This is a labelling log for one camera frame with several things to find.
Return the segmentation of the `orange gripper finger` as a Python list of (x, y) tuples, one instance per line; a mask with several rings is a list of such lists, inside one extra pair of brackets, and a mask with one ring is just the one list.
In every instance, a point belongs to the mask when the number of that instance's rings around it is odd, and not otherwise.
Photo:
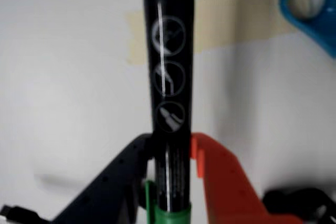
[(259, 199), (236, 155), (204, 133), (193, 133), (191, 158), (203, 180), (208, 223), (301, 223), (271, 214)]

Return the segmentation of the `navy gripper finger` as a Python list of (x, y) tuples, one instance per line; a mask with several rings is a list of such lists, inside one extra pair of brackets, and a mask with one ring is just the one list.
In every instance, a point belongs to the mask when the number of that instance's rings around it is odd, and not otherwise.
[(145, 204), (151, 136), (141, 134), (128, 144), (52, 223), (135, 223)]

